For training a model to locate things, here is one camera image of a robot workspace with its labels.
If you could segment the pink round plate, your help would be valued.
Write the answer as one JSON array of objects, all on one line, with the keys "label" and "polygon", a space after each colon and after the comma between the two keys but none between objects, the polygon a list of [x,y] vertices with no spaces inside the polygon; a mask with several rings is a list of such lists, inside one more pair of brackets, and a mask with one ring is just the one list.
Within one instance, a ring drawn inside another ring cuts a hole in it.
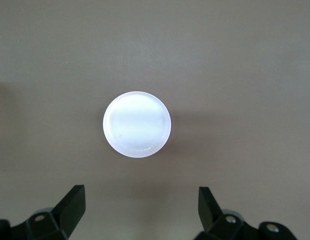
[{"label": "pink round plate", "polygon": [[130,158],[154,155],[169,140],[172,120],[156,96],[131,91],[116,97],[106,108],[102,127],[110,146]]}]

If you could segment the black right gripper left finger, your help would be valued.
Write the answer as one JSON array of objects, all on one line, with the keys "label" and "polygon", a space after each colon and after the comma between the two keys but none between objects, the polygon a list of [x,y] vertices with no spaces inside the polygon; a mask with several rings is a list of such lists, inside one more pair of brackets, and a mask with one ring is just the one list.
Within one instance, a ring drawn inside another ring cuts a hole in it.
[{"label": "black right gripper left finger", "polygon": [[55,207],[38,210],[18,225],[0,219],[0,240],[69,240],[85,210],[85,186],[75,185]]}]

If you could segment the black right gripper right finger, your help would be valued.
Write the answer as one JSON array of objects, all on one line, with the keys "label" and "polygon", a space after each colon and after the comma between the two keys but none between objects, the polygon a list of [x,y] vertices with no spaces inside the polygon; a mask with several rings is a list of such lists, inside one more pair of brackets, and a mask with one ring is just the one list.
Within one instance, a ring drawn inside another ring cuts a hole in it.
[{"label": "black right gripper right finger", "polygon": [[231,210],[222,210],[208,187],[198,189],[198,215],[203,231],[197,240],[296,240],[295,235],[278,222],[265,221],[258,228]]}]

